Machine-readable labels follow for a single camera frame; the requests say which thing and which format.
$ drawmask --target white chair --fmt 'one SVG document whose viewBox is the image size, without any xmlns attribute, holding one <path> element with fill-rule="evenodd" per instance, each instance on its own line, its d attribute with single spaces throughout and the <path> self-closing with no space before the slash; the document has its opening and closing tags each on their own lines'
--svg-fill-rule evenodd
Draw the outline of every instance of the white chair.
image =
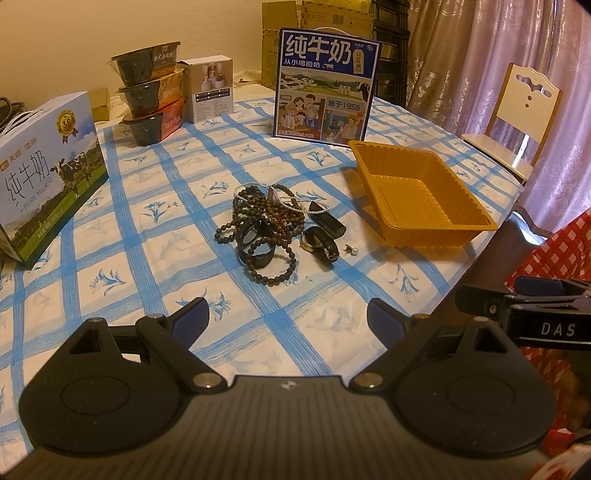
<svg viewBox="0 0 591 480">
<path fill-rule="evenodd" d="M 541 90 L 532 90 L 530 85 L 523 81 L 528 78 L 533 88 L 541 86 Z M 552 85 L 545 75 L 531 67 L 519 67 L 510 63 L 486 133 L 464 134 L 462 140 L 496 160 L 524 184 L 544 148 L 561 98 L 562 90 Z M 531 163 L 522 157 L 525 148 L 520 148 L 516 154 L 490 137 L 497 118 L 538 143 Z"/>
</svg>

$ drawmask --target cow illustration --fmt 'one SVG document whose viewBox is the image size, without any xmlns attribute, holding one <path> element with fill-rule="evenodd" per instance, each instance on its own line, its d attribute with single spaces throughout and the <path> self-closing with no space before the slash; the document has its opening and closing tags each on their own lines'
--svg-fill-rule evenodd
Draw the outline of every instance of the cow illustration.
<svg viewBox="0 0 591 480">
<path fill-rule="evenodd" d="M 363 96 L 363 101 L 367 102 L 369 98 L 369 85 L 364 82 L 359 82 L 357 84 L 357 91 L 361 92 L 361 95 Z"/>
<path fill-rule="evenodd" d="M 56 172 L 64 182 L 64 185 L 66 185 L 66 188 L 74 191 L 76 198 L 79 196 L 77 185 L 80 181 L 83 179 L 90 184 L 90 166 L 86 161 L 86 155 L 84 153 L 81 153 L 69 162 L 66 162 L 65 158 L 56 161 L 49 171 Z"/>
</svg>

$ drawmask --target chair backrest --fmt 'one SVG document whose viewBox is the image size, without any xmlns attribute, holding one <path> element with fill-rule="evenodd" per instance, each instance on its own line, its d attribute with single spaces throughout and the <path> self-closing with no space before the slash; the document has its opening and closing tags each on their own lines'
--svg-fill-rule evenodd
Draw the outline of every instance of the chair backrest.
<svg viewBox="0 0 591 480">
<path fill-rule="evenodd" d="M 495 119 L 500 118 L 529 135 L 539 143 L 532 161 L 534 165 L 548 137 L 561 98 L 562 91 L 552 85 L 546 75 L 531 67 L 510 63 L 486 134 L 491 134 Z"/>
</svg>

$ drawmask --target yellow plastic tray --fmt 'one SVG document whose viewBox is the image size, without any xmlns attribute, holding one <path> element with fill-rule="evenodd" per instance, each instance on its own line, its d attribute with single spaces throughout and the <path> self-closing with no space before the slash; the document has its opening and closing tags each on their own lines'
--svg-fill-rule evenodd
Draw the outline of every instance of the yellow plastic tray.
<svg viewBox="0 0 591 480">
<path fill-rule="evenodd" d="M 435 153 L 351 141 L 357 171 L 392 247 L 462 247 L 497 225 Z"/>
</svg>

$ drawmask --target beige wall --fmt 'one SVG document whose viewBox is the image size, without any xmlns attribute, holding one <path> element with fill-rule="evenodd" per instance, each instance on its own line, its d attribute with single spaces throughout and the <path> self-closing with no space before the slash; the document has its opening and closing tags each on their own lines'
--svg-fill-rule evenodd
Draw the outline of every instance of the beige wall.
<svg viewBox="0 0 591 480">
<path fill-rule="evenodd" d="M 261 68 L 261 0 L 0 0 L 0 96 L 29 108 L 120 78 L 113 55 L 180 41 L 179 58 Z"/>
</svg>

